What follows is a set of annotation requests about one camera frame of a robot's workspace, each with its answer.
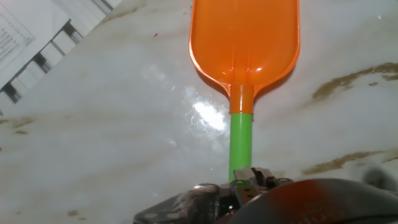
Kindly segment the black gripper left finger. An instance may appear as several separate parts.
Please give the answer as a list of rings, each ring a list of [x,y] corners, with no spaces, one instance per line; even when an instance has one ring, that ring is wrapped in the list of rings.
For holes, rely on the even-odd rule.
[[[220,210],[221,189],[216,184],[199,184],[137,213],[138,224],[214,223]]]

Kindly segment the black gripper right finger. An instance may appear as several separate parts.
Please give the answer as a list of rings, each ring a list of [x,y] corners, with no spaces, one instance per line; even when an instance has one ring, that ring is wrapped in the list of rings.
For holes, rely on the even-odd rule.
[[[277,178],[242,167],[220,202],[218,223],[397,223],[397,187],[371,169],[360,181]]]

